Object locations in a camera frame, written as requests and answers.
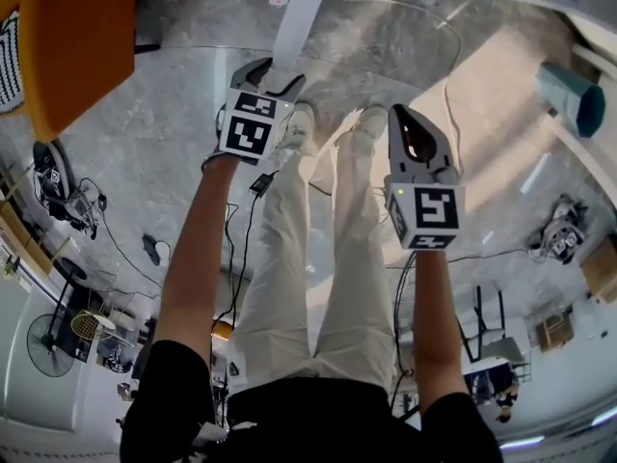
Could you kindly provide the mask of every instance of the cardboard box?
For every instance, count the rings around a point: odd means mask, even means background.
[[[617,300],[617,235],[609,235],[580,266],[589,291],[609,304]]]

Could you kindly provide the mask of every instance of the standing fan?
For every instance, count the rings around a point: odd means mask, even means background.
[[[62,377],[75,362],[75,358],[72,355],[66,353],[56,344],[58,332],[62,324],[62,320],[58,317],[58,312],[65,293],[67,293],[68,285],[73,282],[73,278],[82,281],[87,278],[86,273],[71,260],[62,258],[61,262],[65,270],[68,271],[69,276],[60,295],[60,300],[56,304],[56,309],[54,313],[40,315],[32,321],[26,338],[30,360],[40,372],[48,377]]]

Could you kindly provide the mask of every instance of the black shirt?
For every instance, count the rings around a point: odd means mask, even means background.
[[[394,418],[388,395],[362,382],[289,378],[232,396],[232,430],[208,461],[295,461],[401,456],[401,461],[502,461],[471,398],[447,395],[422,418],[422,431]],[[192,349],[159,341],[124,421],[121,462],[173,462],[188,454],[201,425],[215,422],[207,365]]]

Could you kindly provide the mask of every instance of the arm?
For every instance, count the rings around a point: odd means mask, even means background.
[[[233,156],[220,156],[205,167],[163,285],[154,338],[185,344],[206,363],[210,360],[228,192],[239,162]]]
[[[461,373],[461,337],[444,252],[418,252],[414,353],[420,413],[452,393],[468,393]]]

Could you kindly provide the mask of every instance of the ceiling light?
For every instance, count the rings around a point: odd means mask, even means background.
[[[533,446],[544,441],[544,436],[531,437],[529,439],[521,439],[520,441],[512,441],[499,446],[501,449],[524,448],[525,446]]]
[[[595,427],[596,425],[600,425],[602,422],[612,419],[615,415],[617,415],[617,406],[613,406],[610,410],[600,413],[599,416],[591,422],[591,426]]]

